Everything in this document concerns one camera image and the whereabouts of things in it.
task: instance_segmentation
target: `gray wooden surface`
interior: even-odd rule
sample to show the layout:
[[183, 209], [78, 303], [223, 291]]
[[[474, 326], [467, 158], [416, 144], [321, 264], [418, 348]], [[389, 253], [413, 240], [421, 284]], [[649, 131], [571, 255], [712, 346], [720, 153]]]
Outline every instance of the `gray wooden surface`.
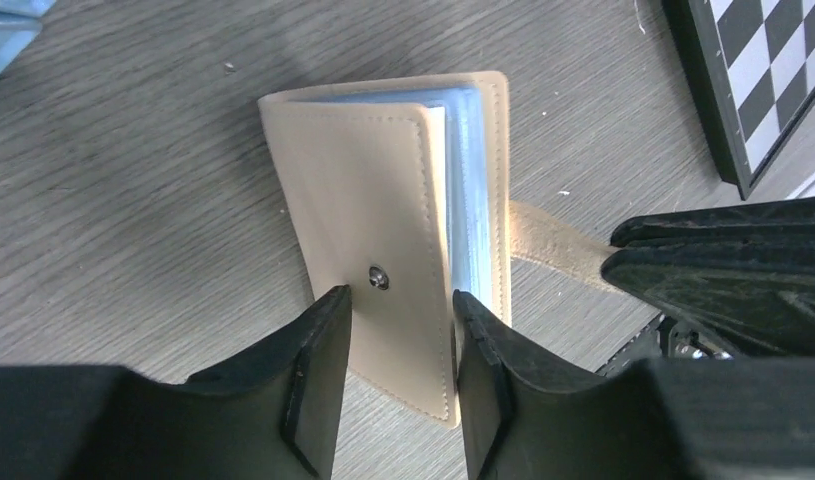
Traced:
[[[516, 200], [601, 239], [632, 215], [736, 203], [659, 3], [638, 7], [59, 0], [0, 79], [0, 363], [121, 362], [182, 381], [303, 310], [255, 105], [280, 89], [499, 69]], [[753, 200], [812, 168], [815, 109]], [[516, 328], [586, 368], [654, 314], [527, 264], [513, 278]], [[458, 430], [349, 376], [335, 478], [464, 474]]]

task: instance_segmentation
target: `stitched edge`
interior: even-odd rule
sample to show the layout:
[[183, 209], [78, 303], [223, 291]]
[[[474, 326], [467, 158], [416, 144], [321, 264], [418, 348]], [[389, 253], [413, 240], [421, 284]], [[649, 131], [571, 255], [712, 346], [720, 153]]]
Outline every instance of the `stitched edge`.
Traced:
[[[339, 120], [349, 120], [349, 121], [376, 121], [376, 122], [383, 122], [384, 120], [386, 120], [386, 121], [389, 121], [389, 122], [400, 121], [400, 122], [406, 122], [406, 123], [411, 124], [413, 126], [413, 128], [415, 129], [415, 132], [416, 132], [416, 147], [419, 150], [418, 162], [419, 162], [419, 165], [421, 167], [420, 173], [421, 173], [421, 176], [422, 176], [422, 186], [423, 186], [423, 189], [424, 189], [424, 191], [422, 192], [422, 200], [424, 201], [423, 203], [424, 203], [424, 214], [425, 214], [425, 239], [427, 240], [427, 243], [428, 243], [428, 253], [431, 254], [431, 255], [428, 256], [428, 258], [429, 259], [433, 258], [433, 255], [432, 255], [433, 254], [433, 241], [431, 240], [431, 235], [430, 235], [431, 234], [431, 218], [430, 218], [430, 201], [428, 199], [428, 176], [427, 176], [427, 172], [425, 171], [425, 155], [424, 155], [424, 153], [422, 151], [421, 128], [419, 127], [419, 123], [416, 120], [411, 119], [411, 118], [402, 118], [402, 117], [383, 117], [383, 116], [377, 116], [377, 117], [352, 117], [352, 116], [336, 115], [336, 114], [316, 114], [316, 115], [311, 115], [311, 114], [302, 114], [302, 113], [282, 113], [282, 114], [278, 114], [277, 116], [306, 118], [306, 119], [310, 119], [310, 120], [339, 119]], [[436, 269], [434, 268], [432, 262], [430, 263], [430, 270], [431, 270], [431, 276], [433, 277], [433, 279], [438, 280], [438, 276], [436, 274]], [[414, 409], [414, 410], [416, 410], [418, 412], [421, 412], [421, 413], [423, 413], [423, 414], [425, 414], [425, 415], [427, 415], [429, 417], [435, 418], [435, 419], [443, 421], [443, 422], [447, 422], [451, 418], [451, 409], [450, 409], [450, 399], [448, 398], [448, 391], [447, 391], [448, 389], [446, 388], [446, 386], [447, 386], [446, 385], [446, 378], [445, 378], [446, 377], [445, 376], [446, 362], [445, 362], [445, 348], [444, 348], [444, 346], [445, 346], [445, 343], [443, 341], [442, 325], [439, 325], [439, 358], [440, 358], [440, 367], [441, 367], [440, 374], [441, 374], [441, 380], [442, 380], [442, 399], [443, 399], [443, 404], [444, 404], [444, 407], [445, 407], [445, 416], [444, 417], [441, 417], [439, 415], [435, 415], [435, 414], [430, 413], [430, 412], [426, 412], [425, 410], [423, 410], [419, 406], [413, 404], [412, 402], [408, 401], [407, 399], [402, 398], [401, 396], [389, 391], [388, 389], [384, 388], [383, 386], [381, 386], [381, 385], [377, 384], [376, 382], [373, 382], [372, 380], [368, 379], [366, 376], [357, 373], [357, 371], [355, 369], [353, 369], [353, 368], [351, 369], [351, 371], [354, 372], [358, 377], [360, 377], [363, 380], [369, 382], [375, 388], [378, 388], [378, 389], [386, 392], [387, 394], [389, 394], [390, 396], [398, 399], [399, 401], [406, 404], [410, 408], [412, 408], [412, 409]]]
[[494, 125], [495, 125], [495, 214], [496, 214], [496, 224], [495, 224], [495, 262], [496, 262], [496, 269], [498, 271], [498, 301], [500, 303], [499, 307], [502, 312], [502, 316], [510, 320], [510, 312], [507, 311], [507, 282], [505, 281], [504, 275], [504, 259], [501, 258], [501, 225], [504, 222], [504, 215], [506, 212], [502, 211], [501, 205], [501, 125], [499, 124], [499, 105], [501, 104], [501, 100], [499, 99], [498, 95], [498, 85], [495, 83], [489, 83], [483, 80], [478, 80], [477, 83], [488, 85], [490, 90], [492, 90], [492, 97], [493, 97], [493, 104], [492, 104], [492, 111], [493, 111], [493, 118], [494, 118]]

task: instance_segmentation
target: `black frame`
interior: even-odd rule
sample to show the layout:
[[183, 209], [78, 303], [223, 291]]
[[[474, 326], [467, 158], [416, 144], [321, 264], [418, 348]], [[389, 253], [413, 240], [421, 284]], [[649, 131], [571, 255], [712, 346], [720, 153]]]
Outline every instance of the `black frame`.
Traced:
[[815, 104], [815, 87], [752, 172], [745, 142], [739, 133], [737, 107], [728, 98], [731, 91], [728, 71], [722, 57], [714, 53], [719, 50], [718, 33], [706, 3], [663, 0], [663, 10], [719, 176], [722, 181], [736, 185], [740, 198], [746, 200]]

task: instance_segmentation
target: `wallet strap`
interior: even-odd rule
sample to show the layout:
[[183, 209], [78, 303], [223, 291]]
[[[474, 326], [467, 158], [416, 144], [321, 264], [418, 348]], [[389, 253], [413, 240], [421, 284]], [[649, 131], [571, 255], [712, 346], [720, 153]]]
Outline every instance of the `wallet strap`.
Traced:
[[510, 255], [553, 268], [586, 285], [618, 292], [601, 264], [618, 249], [597, 242], [537, 207], [510, 201]]

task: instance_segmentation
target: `chessboard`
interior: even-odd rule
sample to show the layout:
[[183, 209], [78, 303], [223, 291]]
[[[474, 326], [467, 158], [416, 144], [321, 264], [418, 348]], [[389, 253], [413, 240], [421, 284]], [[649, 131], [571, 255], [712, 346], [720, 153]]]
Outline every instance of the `chessboard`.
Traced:
[[746, 199], [815, 102], [815, 0], [663, 0], [722, 179]]

